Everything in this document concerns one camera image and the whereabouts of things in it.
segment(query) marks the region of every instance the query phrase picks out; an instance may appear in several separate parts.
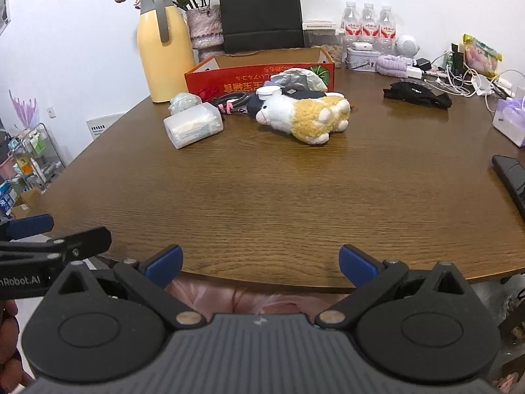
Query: red and white label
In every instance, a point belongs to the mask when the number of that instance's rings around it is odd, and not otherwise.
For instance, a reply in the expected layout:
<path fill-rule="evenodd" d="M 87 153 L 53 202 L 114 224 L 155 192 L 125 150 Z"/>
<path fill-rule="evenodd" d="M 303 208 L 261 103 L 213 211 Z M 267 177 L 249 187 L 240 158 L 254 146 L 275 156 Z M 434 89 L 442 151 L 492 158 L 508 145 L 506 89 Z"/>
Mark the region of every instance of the red and white label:
<path fill-rule="evenodd" d="M 345 24 L 346 35 L 361 35 L 361 24 L 360 23 L 346 23 Z"/>
<path fill-rule="evenodd" d="M 363 23 L 362 35 L 377 37 L 379 35 L 379 25 L 377 23 Z"/>
<path fill-rule="evenodd" d="M 381 27 L 382 38 L 395 38 L 395 28 L 392 27 Z"/>

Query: hand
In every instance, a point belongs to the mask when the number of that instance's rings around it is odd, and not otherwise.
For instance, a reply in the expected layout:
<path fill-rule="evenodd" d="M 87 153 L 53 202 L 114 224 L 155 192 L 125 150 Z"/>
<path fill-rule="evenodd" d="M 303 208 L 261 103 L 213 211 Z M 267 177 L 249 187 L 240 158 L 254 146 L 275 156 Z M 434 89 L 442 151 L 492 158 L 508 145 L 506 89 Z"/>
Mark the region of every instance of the hand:
<path fill-rule="evenodd" d="M 0 313 L 3 313 L 0 324 L 0 388 L 11 392 L 20 383 L 27 387 L 32 378 L 24 372 L 20 356 L 16 354 L 19 329 L 15 318 L 18 313 L 15 301 L 0 301 Z"/>

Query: brown tabletop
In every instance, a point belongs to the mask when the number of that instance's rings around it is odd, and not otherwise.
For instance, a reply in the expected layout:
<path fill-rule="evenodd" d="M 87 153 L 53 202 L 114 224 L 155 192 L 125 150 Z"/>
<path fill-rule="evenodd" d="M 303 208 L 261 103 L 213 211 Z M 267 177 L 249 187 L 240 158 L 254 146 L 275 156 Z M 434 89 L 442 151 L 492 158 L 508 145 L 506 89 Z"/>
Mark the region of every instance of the brown tabletop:
<path fill-rule="evenodd" d="M 106 225 L 116 257 L 178 243 L 185 272 L 266 287 L 348 290 L 343 243 L 413 268 L 452 260 L 469 279 L 523 270 L 525 224 L 490 164 L 519 152 L 484 100 L 431 109 L 383 99 L 394 78 L 336 71 L 355 109 L 325 146 L 230 115 L 224 132 L 176 150 L 167 104 L 147 98 L 67 167 L 35 213 L 53 215 L 55 236 Z"/>

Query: red cardboard box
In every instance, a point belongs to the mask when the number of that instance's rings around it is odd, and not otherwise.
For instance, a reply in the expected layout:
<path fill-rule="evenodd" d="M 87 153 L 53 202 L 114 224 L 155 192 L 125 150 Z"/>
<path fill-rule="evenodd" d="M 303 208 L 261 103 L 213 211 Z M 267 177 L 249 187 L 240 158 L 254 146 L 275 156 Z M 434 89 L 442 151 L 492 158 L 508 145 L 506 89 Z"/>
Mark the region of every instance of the red cardboard box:
<path fill-rule="evenodd" d="M 321 47 L 210 56 L 185 74 L 186 85 L 190 93 L 210 101 L 230 92 L 253 92 L 274 74 L 294 67 L 311 69 L 333 91 L 334 63 Z"/>

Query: screw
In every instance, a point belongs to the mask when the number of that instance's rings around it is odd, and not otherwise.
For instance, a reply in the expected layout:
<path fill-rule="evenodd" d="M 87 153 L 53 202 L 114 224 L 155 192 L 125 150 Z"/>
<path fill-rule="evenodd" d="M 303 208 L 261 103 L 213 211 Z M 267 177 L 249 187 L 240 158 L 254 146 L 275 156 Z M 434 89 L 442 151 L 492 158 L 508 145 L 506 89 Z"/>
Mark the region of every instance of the screw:
<path fill-rule="evenodd" d="M 329 309 L 319 314 L 319 319 L 325 324 L 339 324 L 345 320 L 346 316 L 335 309 Z"/>
<path fill-rule="evenodd" d="M 182 313 L 177 314 L 177 317 L 175 317 L 175 319 L 180 324 L 183 324 L 185 326 L 191 326 L 200 323 L 202 317 L 199 313 L 195 311 L 184 311 Z"/>

